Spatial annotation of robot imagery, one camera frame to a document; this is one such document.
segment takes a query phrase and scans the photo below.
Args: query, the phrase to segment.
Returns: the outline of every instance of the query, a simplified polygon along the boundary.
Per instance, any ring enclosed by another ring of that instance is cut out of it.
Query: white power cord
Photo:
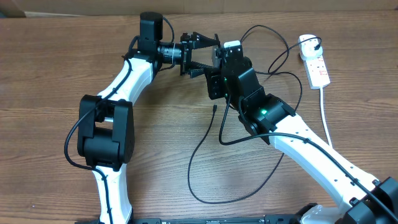
[[[328,125],[326,123],[326,118],[325,118],[325,109],[323,107],[323,87],[319,88],[319,98],[320,98],[320,108],[321,108],[321,117],[322,117],[322,123],[323,123],[323,128],[325,128],[325,134],[326,138],[328,139],[329,146],[333,148],[333,145],[331,144],[331,138],[328,130]]]

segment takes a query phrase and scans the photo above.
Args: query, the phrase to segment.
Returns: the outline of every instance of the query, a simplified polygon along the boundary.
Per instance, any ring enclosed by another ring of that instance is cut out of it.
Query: wooden table
[[[294,44],[301,34],[323,38],[331,85],[325,89],[326,117],[335,149],[384,180],[398,178],[398,13],[291,12],[167,16],[176,39],[197,31],[222,41],[240,39],[254,24],[279,31]],[[93,174],[63,156],[67,132],[84,94],[95,95],[119,73],[138,16],[0,20],[0,223],[73,223],[100,214]],[[170,31],[164,28],[164,40]],[[266,70],[284,50],[266,30],[243,43],[256,70]],[[194,59],[210,63],[210,50]],[[323,139],[319,92],[310,90],[299,50],[282,70],[303,82],[298,113]],[[181,77],[179,67],[158,73],[134,105],[136,145],[127,166],[134,216],[160,218],[252,217],[294,213],[309,202],[333,206],[326,192],[287,156],[255,196],[227,205],[205,205],[188,191],[187,166],[203,137],[214,103],[213,129],[192,166],[192,185],[205,200],[252,192],[269,175],[280,152],[253,140],[225,147],[218,142],[224,100],[211,101],[205,77]],[[267,93],[295,105],[299,85],[291,76],[264,82]],[[247,136],[230,112],[226,140]],[[84,164],[70,143],[74,161]]]

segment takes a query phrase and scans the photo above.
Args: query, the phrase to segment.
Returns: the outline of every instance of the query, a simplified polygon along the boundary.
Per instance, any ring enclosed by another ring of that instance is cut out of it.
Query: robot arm
[[[163,63],[179,63],[182,68],[181,75],[189,73],[192,76],[192,71],[195,71],[194,74],[203,73],[204,65],[191,61],[192,50],[220,43],[198,33],[194,33],[195,36],[183,34],[180,44],[161,42],[162,22],[161,14],[142,13],[138,48],[132,48],[134,39],[124,56],[122,70],[110,86],[98,93],[98,96],[84,96],[80,102],[80,117],[92,108],[96,109],[79,125],[79,155],[85,157],[87,165],[95,167],[106,176],[106,180],[103,180],[101,174],[93,171],[101,201],[101,216],[96,222],[132,223],[126,167],[134,149],[132,106],[142,90],[152,82]],[[117,86],[117,91],[109,97]],[[107,100],[97,105],[104,98]],[[113,122],[113,129],[95,126],[96,122],[103,121]]]
[[[322,147],[364,187],[372,191],[388,208],[398,215],[398,183],[388,178],[380,183],[374,176],[352,165],[322,141],[303,122],[302,118],[281,99],[266,95],[257,80],[251,61],[243,57],[239,41],[227,42],[220,47],[216,36],[209,39],[198,33],[183,34],[181,42],[167,43],[162,39],[162,15],[154,12],[141,14],[138,48],[129,48],[125,60],[132,71],[115,94],[97,106],[118,86],[129,71],[125,61],[123,69],[107,89],[98,96],[84,96],[80,103],[80,117],[88,111],[78,130],[78,152],[88,166],[102,171],[107,177],[109,208],[101,175],[95,172],[101,200],[101,216],[97,222],[104,224],[132,222],[132,206],[127,196],[126,164],[134,149],[134,120],[132,106],[142,90],[152,82],[163,63],[179,64],[180,74],[192,78],[206,75],[211,99],[231,97],[231,104],[239,110],[239,120],[252,134],[287,133],[311,139]],[[191,61],[193,49],[218,46],[213,51],[214,67]],[[113,122],[113,129],[98,128],[96,122]],[[300,223],[392,223],[386,214],[352,183],[326,155],[315,147],[285,136],[267,136],[263,140],[281,150],[301,165],[327,192],[337,208],[312,207],[302,211]]]
[[[300,214],[301,223],[395,223],[391,219],[393,215],[382,209],[377,200],[396,216],[398,183],[392,178],[380,183],[375,176],[354,166],[311,131],[287,103],[272,94],[266,95],[251,61],[243,57],[239,41],[224,43],[222,48],[216,50],[213,61],[220,64],[214,65],[216,68],[205,69],[209,97],[212,100],[227,98],[227,103],[239,112],[240,122],[252,136],[259,135],[267,144],[290,156],[328,192],[338,206],[324,209],[319,205],[307,209]],[[223,142],[221,133],[220,143],[239,142]],[[324,152],[303,140],[283,136],[284,133],[309,139]],[[371,192],[376,199],[364,190]]]
[[[303,119],[296,114],[295,116],[287,116],[277,124],[275,133],[295,134],[308,138],[311,141],[324,148],[334,159],[338,161],[351,175],[356,177],[369,191],[375,188],[374,181],[378,181],[375,176],[366,173],[360,168],[354,166],[347,161],[343,156],[331,148],[325,141],[320,139],[303,121]],[[332,218],[342,218],[343,215],[353,206],[352,198],[364,198],[366,196],[356,184],[353,184],[349,178],[329,159],[326,155],[320,152],[317,148],[305,144],[298,139],[292,139],[284,136],[270,136],[270,144],[276,149],[284,152],[292,158],[298,165],[300,165],[308,174],[311,175],[330,195],[336,203],[338,209],[334,210]],[[319,217],[315,214],[309,214],[305,223],[309,220],[319,221]]]

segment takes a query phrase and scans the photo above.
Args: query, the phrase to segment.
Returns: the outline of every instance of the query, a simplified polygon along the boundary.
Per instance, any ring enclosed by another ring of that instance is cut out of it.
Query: black cable
[[[282,37],[282,35],[281,35],[280,33],[278,33],[276,30],[274,30],[274,29],[272,29],[272,28],[270,28],[270,27],[264,26],[264,25],[255,25],[255,26],[252,26],[250,29],[248,29],[248,31],[246,31],[246,32],[243,34],[243,36],[242,36],[242,38],[241,38],[241,43],[242,43],[242,42],[245,40],[245,38],[247,37],[246,34],[248,34],[248,32],[250,32],[250,30],[252,30],[252,29],[255,28],[255,27],[263,27],[263,28],[266,28],[266,29],[269,29],[269,30],[273,31],[275,34],[277,34],[277,35],[280,37],[280,39],[283,40],[283,42],[284,42],[284,44],[285,44],[285,46],[286,46],[286,50],[285,50],[283,53],[281,53],[281,54],[271,63],[271,65],[269,66],[269,68],[268,68],[268,74],[270,74],[271,76],[272,76],[273,74],[275,74],[275,73],[283,66],[283,64],[284,64],[284,63],[286,62],[286,60],[288,59],[288,57],[289,57],[289,52],[290,52],[290,50],[291,50],[292,48],[294,48],[294,47],[300,45],[300,44],[303,43],[303,42],[306,42],[306,41],[309,41],[309,40],[312,40],[312,39],[319,39],[320,41],[319,41],[318,45],[315,46],[315,50],[318,50],[318,49],[320,48],[320,46],[321,46],[321,43],[322,43],[322,38],[320,38],[320,37],[311,37],[311,38],[305,39],[305,40],[303,40],[303,41],[301,41],[301,42],[298,42],[298,43],[296,43],[295,45],[289,47],[289,45],[287,44],[287,41]],[[284,54],[286,54],[286,58],[284,59],[284,61],[283,61],[274,71],[271,72],[272,66],[273,66],[273,65],[276,63],[276,61],[278,61],[278,59],[280,59],[281,56],[283,56]]]
[[[164,71],[164,70],[167,70],[167,69],[171,69],[171,68],[174,68],[174,66],[175,66],[175,64],[173,63],[171,66],[169,66],[167,68],[161,68],[159,71],[161,72],[161,71]]]
[[[258,74],[263,74],[263,75],[270,75],[269,73],[266,73],[266,72],[258,72],[258,71],[256,71],[256,73],[258,73]],[[291,73],[291,72],[277,72],[277,73],[275,73],[274,75],[281,75],[281,74],[289,74],[289,75],[292,75],[293,77],[295,77],[295,78],[297,79],[298,84],[300,84],[300,97],[298,98],[297,105],[296,105],[296,107],[294,108],[294,111],[297,111],[297,108],[299,107],[299,104],[300,104],[300,102],[301,102],[301,98],[302,98],[302,96],[303,96],[303,85],[302,85],[300,79],[299,79],[295,74],[293,74],[293,73]]]
[[[253,196],[253,195],[256,194],[258,191],[260,191],[260,190],[262,189],[262,187],[268,182],[268,180],[269,180],[269,179],[271,178],[271,176],[274,174],[276,168],[278,167],[278,165],[280,164],[280,162],[281,162],[281,160],[282,160],[282,158],[283,158],[283,155],[282,155],[282,156],[280,157],[280,159],[279,159],[277,165],[274,167],[274,169],[272,170],[272,172],[268,175],[267,179],[260,185],[259,188],[257,188],[257,189],[256,189],[255,191],[253,191],[251,194],[248,194],[248,195],[246,195],[246,196],[243,196],[243,197],[240,197],[240,198],[237,198],[237,199],[234,199],[234,200],[225,201],[225,202],[207,202],[207,201],[204,201],[204,200],[198,198],[198,197],[195,195],[195,193],[193,193],[193,190],[192,190],[192,188],[191,188],[191,183],[190,183],[191,164],[192,164],[193,157],[194,157],[195,154],[197,153],[197,150],[199,149],[199,147],[201,146],[201,144],[204,142],[204,140],[206,139],[206,137],[207,137],[207,135],[208,135],[208,133],[209,133],[209,131],[210,131],[210,129],[211,129],[211,125],[213,124],[214,115],[215,115],[215,113],[216,113],[216,110],[217,110],[217,106],[214,105],[214,106],[213,106],[213,116],[211,117],[211,121],[210,121],[209,128],[207,129],[207,132],[206,132],[206,134],[204,135],[204,137],[202,138],[202,140],[199,142],[198,146],[197,146],[197,147],[195,148],[195,150],[193,151],[193,153],[192,153],[192,155],[191,155],[191,159],[189,160],[189,165],[188,165],[188,188],[189,188],[189,191],[191,192],[192,196],[193,196],[195,199],[197,199],[199,202],[201,202],[201,203],[206,203],[206,204],[210,204],[210,205],[219,205],[219,204],[226,204],[226,203],[238,202],[238,201],[241,201],[241,200],[244,200],[244,199],[246,199],[246,198],[249,198],[249,197]]]
[[[270,70],[270,69],[272,68],[272,66],[276,63],[276,61],[278,61],[278,59],[281,58],[281,56],[283,56],[283,55],[286,54],[286,53],[287,53],[287,55],[289,55],[289,51],[292,50],[292,48],[294,48],[294,47],[300,45],[301,43],[304,43],[304,42],[306,42],[306,41],[312,40],[312,39],[319,39],[319,40],[320,40],[320,41],[319,41],[319,44],[318,44],[317,46],[315,46],[315,48],[319,48],[319,47],[321,46],[321,43],[322,43],[322,38],[320,38],[320,37],[311,37],[311,38],[305,39],[305,40],[303,40],[303,41],[300,41],[300,42],[294,44],[293,46],[289,47],[288,49],[286,49],[284,52],[282,52],[282,53],[271,63],[271,65],[270,65],[269,68],[268,68],[268,72],[270,73],[269,70]]]
[[[166,19],[166,17],[163,17],[163,20],[169,25],[170,29],[172,30],[172,41],[170,43],[172,44],[174,42],[174,29],[172,24]]]
[[[271,70],[271,67],[272,67],[273,64],[268,68],[268,73],[270,73],[270,74],[272,75],[272,74],[274,74],[276,71],[278,71],[278,70],[281,68],[281,66],[283,66],[283,64],[286,62],[287,58],[289,57],[289,45],[287,44],[287,41],[284,39],[284,37],[282,37],[282,35],[281,35],[280,33],[278,33],[276,30],[274,30],[274,29],[272,29],[272,28],[270,28],[270,27],[264,26],[264,25],[255,25],[255,26],[252,26],[250,29],[248,29],[248,31],[246,31],[246,32],[243,34],[243,36],[242,36],[242,38],[241,38],[241,43],[242,43],[242,42],[244,41],[244,39],[246,38],[246,34],[247,34],[248,32],[250,32],[250,30],[252,30],[252,29],[254,29],[254,28],[256,28],[256,27],[263,27],[263,28],[266,28],[266,29],[269,29],[269,30],[273,31],[276,35],[278,35],[278,36],[283,40],[283,42],[284,42],[284,44],[285,44],[285,46],[286,46],[286,52],[287,52],[287,54],[286,54],[285,60],[284,60],[274,71],[272,71],[272,72],[270,72],[270,70]]]
[[[134,46],[134,44],[136,43],[136,41],[139,39],[139,36],[135,36],[133,38],[133,40],[130,43],[129,46],[129,50],[132,49],[132,47]],[[75,125],[73,125],[73,127],[71,128],[71,130],[69,131],[67,138],[65,139],[65,144],[63,145],[63,153],[65,155],[65,158],[67,159],[67,161],[77,167],[77,168],[81,168],[81,169],[86,169],[86,170],[92,170],[95,171],[97,173],[99,173],[102,177],[102,180],[104,181],[104,186],[105,186],[105,198],[106,198],[106,206],[108,208],[107,213],[109,214],[109,221],[111,224],[113,224],[113,219],[112,219],[112,213],[111,213],[111,206],[110,206],[110,202],[109,202],[109,190],[108,190],[108,183],[106,181],[106,176],[105,174],[100,171],[99,169],[95,168],[95,167],[90,167],[90,166],[84,166],[84,165],[80,165],[77,164],[76,162],[73,162],[70,159],[69,153],[68,153],[68,145],[69,145],[69,141],[73,135],[73,133],[76,131],[77,127],[79,126],[79,124],[92,112],[94,112],[95,109],[97,109],[97,107],[99,107],[99,105],[101,105],[102,103],[104,103],[107,99],[109,99],[112,95],[114,95],[119,89],[120,87],[123,85],[123,83],[127,80],[127,78],[129,77],[131,71],[132,71],[132,67],[131,67],[131,63],[128,59],[125,59],[125,61],[127,62],[127,64],[129,65],[129,70],[126,74],[126,76],[120,81],[120,83],[113,88],[113,90],[104,98],[102,98],[102,100],[100,100],[97,104],[95,104],[95,107],[93,107],[91,110],[89,110],[87,113],[85,113],[76,123]]]
[[[231,96],[229,96],[229,98],[228,98],[227,105],[230,102],[231,102]],[[326,152],[326,150],[324,150],[324,148],[320,147],[317,143],[311,141],[311,139],[309,139],[309,138],[301,137],[301,136],[298,136],[298,135],[295,135],[295,134],[287,134],[287,133],[265,133],[265,134],[257,134],[257,135],[254,135],[254,136],[248,136],[248,137],[237,139],[237,140],[230,141],[230,142],[223,142],[222,135],[223,135],[223,129],[224,129],[224,125],[225,125],[225,120],[226,120],[227,114],[228,114],[228,107],[226,106],[225,112],[224,112],[223,121],[221,122],[220,133],[218,135],[218,140],[219,140],[220,144],[222,144],[224,146],[230,146],[232,144],[237,144],[237,143],[248,141],[248,140],[252,140],[252,139],[255,139],[255,138],[269,137],[269,136],[285,136],[285,137],[289,137],[289,138],[295,138],[295,139],[298,139],[298,140],[302,140],[305,144],[308,143],[308,144],[312,145],[313,147],[317,148],[319,151],[321,151],[354,184],[356,184],[361,190],[363,190],[366,193],[366,195],[371,198],[371,200],[376,202],[378,206],[380,206],[395,222],[398,223],[398,218],[394,215],[394,213],[391,210],[389,210],[376,196],[374,196],[374,194],[372,192],[370,192],[365,186],[363,186],[359,182],[359,180],[357,178],[354,178],[335,158],[333,158],[333,156],[331,156],[328,152]]]

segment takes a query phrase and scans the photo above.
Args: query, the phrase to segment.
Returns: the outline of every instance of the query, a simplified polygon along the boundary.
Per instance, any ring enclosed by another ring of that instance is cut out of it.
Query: white power strip
[[[312,34],[304,34],[298,38],[298,42],[314,37],[316,36]],[[325,109],[323,107],[323,88],[330,84],[330,79],[328,70],[326,69],[325,61],[322,56],[322,46],[319,49],[315,50],[315,46],[317,46],[318,44],[318,39],[312,39],[301,43],[299,45],[300,56],[304,62],[304,67],[307,73],[310,88],[313,90],[320,90],[320,110],[322,123],[323,127],[325,128],[326,138],[328,139],[329,146],[333,147],[331,144],[328,126],[326,124]]]

